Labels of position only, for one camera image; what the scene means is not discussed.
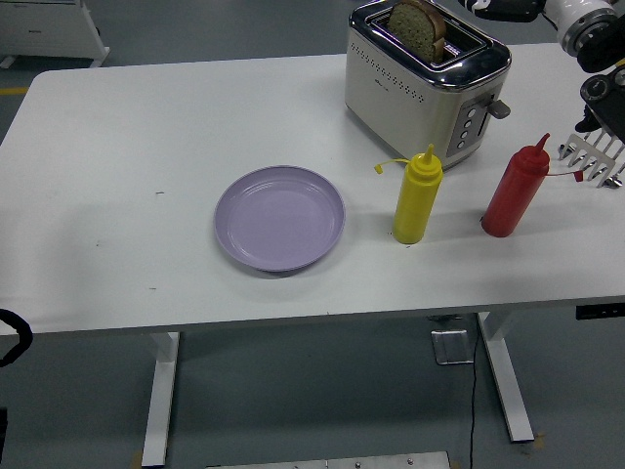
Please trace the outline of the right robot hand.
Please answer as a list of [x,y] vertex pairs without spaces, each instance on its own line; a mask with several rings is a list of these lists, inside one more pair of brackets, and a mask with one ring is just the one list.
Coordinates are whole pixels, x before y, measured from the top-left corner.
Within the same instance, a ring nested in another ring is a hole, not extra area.
[[556,29],[589,21],[590,17],[616,17],[609,1],[467,0],[460,4],[489,21],[532,22],[542,15]]

